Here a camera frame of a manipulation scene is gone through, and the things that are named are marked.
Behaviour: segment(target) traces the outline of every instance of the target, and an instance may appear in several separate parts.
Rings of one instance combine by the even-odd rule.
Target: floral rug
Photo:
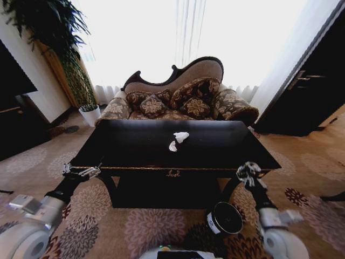
[[[6,206],[11,199],[18,194],[41,199],[62,180],[62,164],[75,156],[93,130],[78,113],[61,127],[72,125],[78,125],[78,131],[0,162],[0,189],[15,191],[0,193],[0,233],[22,219]],[[345,117],[302,138],[253,133],[282,166],[263,179],[270,198],[280,209],[296,209],[305,218],[290,230],[304,241],[312,259],[344,258],[345,203],[323,202],[319,196],[345,190]],[[221,188],[226,181],[219,179]],[[93,179],[75,191],[42,258],[138,258],[160,244],[211,251],[223,258],[270,258],[261,244],[250,193],[239,186],[230,202],[242,214],[244,229],[221,240],[206,227],[204,210],[113,209],[103,183]]]

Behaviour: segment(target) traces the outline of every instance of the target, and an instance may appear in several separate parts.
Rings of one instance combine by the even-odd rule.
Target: white flower pot
[[[99,116],[101,116],[101,112],[99,110],[98,105],[97,105],[97,109],[94,109],[93,111],[83,112],[81,110],[81,108],[79,108],[79,112],[84,117],[84,119],[87,121],[87,123],[90,125],[90,127],[94,127],[95,121],[98,119]]]

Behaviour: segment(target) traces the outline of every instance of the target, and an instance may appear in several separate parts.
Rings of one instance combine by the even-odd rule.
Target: black cylindrical object
[[[206,218],[208,226],[216,235],[237,234],[243,227],[240,213],[227,202],[217,203]]]

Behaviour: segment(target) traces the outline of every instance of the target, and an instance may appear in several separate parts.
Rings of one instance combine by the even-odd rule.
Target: cabinet door
[[[345,101],[345,11],[258,122],[258,130],[307,135]]]

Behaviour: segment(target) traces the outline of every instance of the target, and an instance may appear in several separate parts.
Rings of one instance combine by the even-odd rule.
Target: wall
[[[266,110],[285,79],[340,1],[308,0],[281,50],[281,55],[277,57],[273,69],[263,80],[251,101],[251,105],[259,109],[260,115]]]
[[[7,19],[6,15],[0,14],[0,39],[37,88],[37,92],[28,94],[29,97],[45,118],[52,122],[71,104],[38,48],[32,52],[31,45],[26,43],[26,35],[20,38],[14,26],[6,25]]]

